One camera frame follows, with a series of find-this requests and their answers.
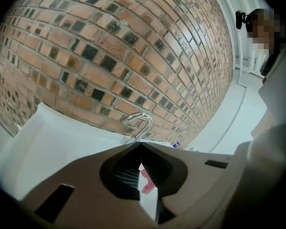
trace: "pink cloth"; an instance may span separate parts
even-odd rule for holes
[[[149,194],[156,186],[154,185],[145,169],[141,170],[141,174],[147,179],[147,184],[143,187],[142,193]]]

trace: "brick wall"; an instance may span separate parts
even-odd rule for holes
[[[45,102],[90,125],[145,111],[145,138],[185,147],[232,79],[232,45],[216,0],[16,0],[0,24],[0,120],[13,133]]]

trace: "curved faucet spout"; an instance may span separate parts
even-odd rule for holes
[[[139,141],[141,139],[141,137],[151,127],[151,125],[153,123],[152,117],[148,113],[137,112],[137,113],[134,113],[134,114],[130,114],[129,116],[127,116],[125,119],[122,120],[123,124],[127,124],[127,123],[131,122],[132,120],[139,119],[139,118],[147,119],[147,124],[137,135],[134,136],[134,139],[135,139],[136,142]]]

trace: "chrome faucet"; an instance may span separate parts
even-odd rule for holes
[[[147,132],[147,130],[151,127],[153,123],[152,117],[150,116],[150,114],[147,114],[145,112],[137,112],[134,114],[130,114],[129,116],[127,116],[125,119],[122,120],[123,124],[127,124],[131,122],[132,120],[135,120],[138,118],[147,119],[147,124],[137,135],[134,136],[134,139],[136,142],[138,142],[141,139],[141,137]]]

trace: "black rectangular slot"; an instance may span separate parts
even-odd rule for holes
[[[226,167],[228,166],[228,163],[215,161],[215,160],[208,160],[205,162],[205,165],[213,166],[213,167],[217,167],[217,168],[221,168],[221,169],[226,169]]]
[[[68,185],[60,185],[35,211],[35,214],[49,223],[54,223],[73,190],[74,188]]]

